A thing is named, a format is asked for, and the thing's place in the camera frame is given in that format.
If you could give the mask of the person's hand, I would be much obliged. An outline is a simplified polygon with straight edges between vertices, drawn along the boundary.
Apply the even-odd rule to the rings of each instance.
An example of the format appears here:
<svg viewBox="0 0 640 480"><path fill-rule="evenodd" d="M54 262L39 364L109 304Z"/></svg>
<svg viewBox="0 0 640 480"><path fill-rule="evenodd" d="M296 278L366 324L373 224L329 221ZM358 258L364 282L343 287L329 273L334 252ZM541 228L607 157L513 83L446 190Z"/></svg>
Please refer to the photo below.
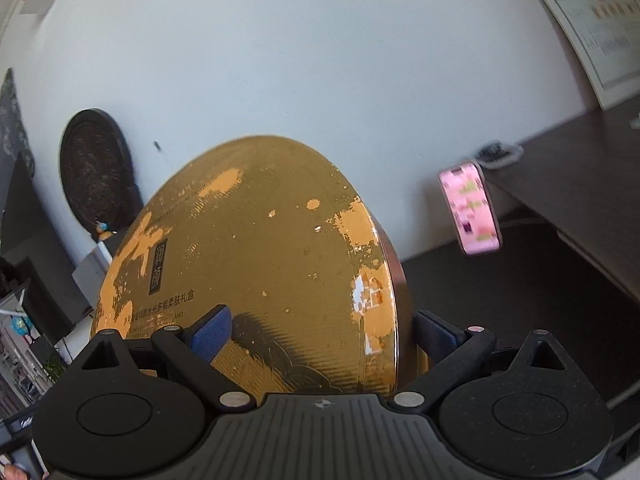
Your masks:
<svg viewBox="0 0 640 480"><path fill-rule="evenodd" d="M2 467L1 477L3 480L29 480L26 471L12 464L5 464Z"/></svg>

